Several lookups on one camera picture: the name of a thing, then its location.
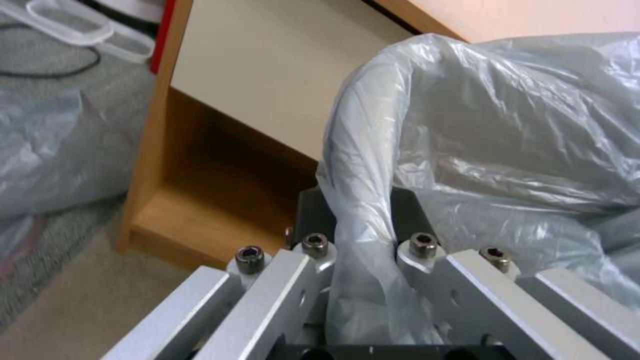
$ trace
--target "wooden cabinet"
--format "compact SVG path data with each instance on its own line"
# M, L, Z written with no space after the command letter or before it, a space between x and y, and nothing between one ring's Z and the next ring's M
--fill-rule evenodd
M409 36L359 0L178 0L118 249L188 267L275 253L341 83Z

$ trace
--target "metal part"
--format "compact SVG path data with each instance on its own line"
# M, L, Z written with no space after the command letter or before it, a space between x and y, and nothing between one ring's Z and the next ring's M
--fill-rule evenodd
M409 239L409 250L418 258L432 258L438 249L438 240L429 233L415 233Z
M420 231L433 233L418 198L409 189L396 186L391 189L391 221L396 239L408 239ZM311 233L324 234L333 243L335 216L319 188L304 190L298 195L296 223L289 248L293 249Z
M517 283L613 359L640 359L640 319L564 268Z
M299 243L293 249L293 252L297 252L299 254L304 254L303 250L304 242ZM335 265L335 260L338 258L338 250L335 248L335 245L327 242L326 243L326 255L316 259L316 271L318 274L318 283L320 287L320 294L318 294L318 298L316 303L307 318L306 323L320 325L324 323L324 316L326 314L326 305L329 302L329 289L331 286L331 280L333 278L333 267Z
M264 253L264 268L269 266L270 262L271 262L271 255L269 255L269 254L267 254L265 252ZM253 285L253 282L262 273L262 272L255 272L253 274L245 274L245 273L243 273L242 271L240 271L240 268L238 267L238 263L237 263L235 257L233 259L231 259L231 261L229 261L229 264L227 264L227 269L226 270L231 275L234 275L234 276L237 276L237 277L240 278L240 283L242 284L242 287L243 287L243 289L245 291L248 288L250 288L251 285Z
M489 261L489 264L493 265L496 269L502 273L509 272L509 265L511 264L511 256L497 247L485 247L480 249L480 256Z
M284 229L284 242L287 244L287 249L293 249L293 226L287 226L287 228Z
M243 274L255 274L264 268L264 252L258 246L245 246L236 252L236 263Z
M437 311L435 324L453 343L491 336L518 359L605 359L593 345L497 271L474 250L436 261L408 278Z
M435 261L440 258L444 258L447 253L441 246L436 245L435 254L431 257L418 257L411 251L411 240L403 241L398 246L396 252L396 263L398 268L403 273L404 277L410 284L419 281L420 277L424 274L428 274L433 270Z
M302 239L302 251L314 259L326 256L329 250L329 240L321 233L313 233Z
M276 346L267 360L515 360L502 346L480 345L334 345Z
M201 266L102 359L185 359L241 294L236 277Z
M265 359L281 336L300 332L318 290L313 259L281 250L195 359Z

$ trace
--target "white panel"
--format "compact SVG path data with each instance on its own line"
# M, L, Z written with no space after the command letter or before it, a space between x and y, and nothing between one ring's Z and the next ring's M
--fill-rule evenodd
M360 0L195 0L172 86L319 159L342 81L409 36Z

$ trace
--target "hex socket screw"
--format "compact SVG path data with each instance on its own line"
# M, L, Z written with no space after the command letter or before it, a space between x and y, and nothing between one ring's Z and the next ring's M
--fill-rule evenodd
M480 249L479 253L480 256L489 261L489 264L500 270L500 272L506 274L509 271L511 256L508 253L498 249L497 247L485 247Z
M324 234L313 233L302 239L302 251L314 259L320 259L329 251L329 239Z
M238 270L243 274L256 274L264 268L264 252L258 246L250 245L236 252Z
M409 252L418 258L432 258L438 250L438 240L429 233L414 233L409 241Z

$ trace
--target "clear plastic bag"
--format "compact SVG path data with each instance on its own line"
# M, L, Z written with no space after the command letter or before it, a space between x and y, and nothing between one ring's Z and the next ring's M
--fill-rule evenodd
M80 91L38 103L0 92L0 274L37 238L33 215L126 191L135 151Z
M439 340L394 264L394 183L449 252L504 247L525 274L569 268L640 312L640 286L603 251L637 238L606 221L640 207L639 64L631 33L422 35L352 73L317 171L340 251L328 341Z

